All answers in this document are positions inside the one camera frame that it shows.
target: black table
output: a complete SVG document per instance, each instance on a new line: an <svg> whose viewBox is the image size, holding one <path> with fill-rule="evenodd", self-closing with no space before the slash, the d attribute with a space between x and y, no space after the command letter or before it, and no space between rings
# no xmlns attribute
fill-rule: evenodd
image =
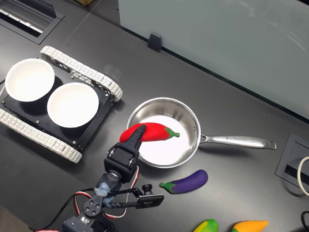
<svg viewBox="0 0 309 232"><path fill-rule="evenodd" d="M73 4L63 2L67 7ZM148 99L171 97L195 112L204 134L261 137L276 141L278 148L204 144L186 164L175 169L157 170L140 163L136 186L151 183L153 192L164 193L165 200L157 208L128 209L124 218L113 221L117 231L190 232L213 218L219 222L220 232L229 232L244 220L268 220L265 232L300 232L300 214L309 209L309 198L275 171L289 134L308 140L309 125L165 52L150 50L145 42L106 20L101 14L103 4L100 2L88 16L73 4L72 9L84 12L84 21L64 38L63 33L74 26L73 21L68 23L74 12L62 12L67 21L61 22L41 46L29 45L0 28L0 50L5 48L8 53L7 58L0 58L1 76L17 61L38 56L50 43L99 72L115 74L124 91L122 101L109 112L77 165L0 125L0 204L30 226L44 226L71 194L96 184L104 173L107 151L118 141L133 110ZM16 43L23 53L15 50ZM158 186L161 181L179 179L198 169L206 170L209 180L197 191L170 195ZM70 205L55 228L73 214Z"/></svg>

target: eggplant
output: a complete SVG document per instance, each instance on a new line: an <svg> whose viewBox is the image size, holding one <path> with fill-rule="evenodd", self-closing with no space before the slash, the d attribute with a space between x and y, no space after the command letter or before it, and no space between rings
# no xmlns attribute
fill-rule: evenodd
<svg viewBox="0 0 309 232"><path fill-rule="evenodd" d="M166 184L161 182L160 187L165 188L170 193L185 193L202 187L206 184L207 180L207 172L204 170L198 170L192 175L181 180L173 180Z"/></svg>

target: toy pepper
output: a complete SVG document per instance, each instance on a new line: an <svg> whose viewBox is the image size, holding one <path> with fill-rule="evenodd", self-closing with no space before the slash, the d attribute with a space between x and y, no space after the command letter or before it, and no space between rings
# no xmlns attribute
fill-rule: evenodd
<svg viewBox="0 0 309 232"><path fill-rule="evenodd" d="M261 232L268 225L268 221L243 221L236 224L232 232Z"/></svg>
<svg viewBox="0 0 309 232"><path fill-rule="evenodd" d="M170 128L154 122L146 122L146 123L139 123L136 124L126 131L124 131L119 139L119 142L124 143L127 141L133 132L141 125L146 125L146 131L141 138L141 142L150 142L150 141L160 141L160 140L167 140L172 137L179 137L179 133L173 132Z"/></svg>

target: black cable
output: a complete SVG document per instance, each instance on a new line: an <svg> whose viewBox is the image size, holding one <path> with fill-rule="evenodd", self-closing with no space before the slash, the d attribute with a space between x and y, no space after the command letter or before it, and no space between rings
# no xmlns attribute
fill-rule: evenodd
<svg viewBox="0 0 309 232"><path fill-rule="evenodd" d="M307 224L306 224L306 222L305 222L305 214L309 214L309 211L304 211L304 212L302 212L302 213L301 213L301 216L300 216L300 220L301 220L301 223L303 224L303 226L304 226L306 232L309 232L309 228L308 228L308 226L307 226Z"/></svg>
<svg viewBox="0 0 309 232"><path fill-rule="evenodd" d="M84 191L94 191L93 188L86 188L86 189L83 189L83 190L80 190L79 192L84 192ZM56 216L54 217L54 219L45 227L41 228L41 229L34 229L34 228L31 228L29 227L30 230L32 231L40 231L40 230L45 230L47 229L48 227L50 227L56 220L57 218L59 217L59 215L62 213L62 211L65 209L65 207L67 207L67 205L70 203L70 201L74 198L75 194L73 194L72 196L70 196L68 198L68 200L64 203L64 205L61 207L61 209L59 210L59 212L56 214Z"/></svg>

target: stainless steel saucepan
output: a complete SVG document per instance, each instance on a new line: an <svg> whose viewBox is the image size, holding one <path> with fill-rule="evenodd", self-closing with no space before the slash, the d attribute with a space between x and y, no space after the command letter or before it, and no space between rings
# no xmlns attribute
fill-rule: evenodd
<svg viewBox="0 0 309 232"><path fill-rule="evenodd" d="M156 122L180 133L179 138L142 143L140 159L156 168L173 168L187 162L199 144L218 143L258 149L276 149L276 143L247 136L207 136L201 134L193 111L172 98L154 98L141 104L130 116L127 128L143 122Z"/></svg>

